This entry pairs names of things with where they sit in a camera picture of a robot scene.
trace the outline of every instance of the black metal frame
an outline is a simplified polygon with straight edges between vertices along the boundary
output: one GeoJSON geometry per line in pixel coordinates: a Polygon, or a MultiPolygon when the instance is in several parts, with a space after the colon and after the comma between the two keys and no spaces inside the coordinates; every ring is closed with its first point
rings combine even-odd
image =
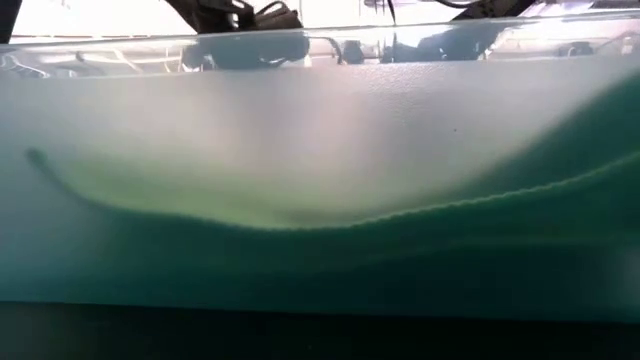
{"type": "Polygon", "coordinates": [[[0,1],[0,44],[8,44],[16,24],[22,0],[0,1]]]}

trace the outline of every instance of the black base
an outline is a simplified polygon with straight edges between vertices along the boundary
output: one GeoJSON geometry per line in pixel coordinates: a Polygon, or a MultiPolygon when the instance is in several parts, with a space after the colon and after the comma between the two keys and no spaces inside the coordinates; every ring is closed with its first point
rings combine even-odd
{"type": "Polygon", "coordinates": [[[0,358],[637,359],[640,326],[0,303],[0,358]]]}

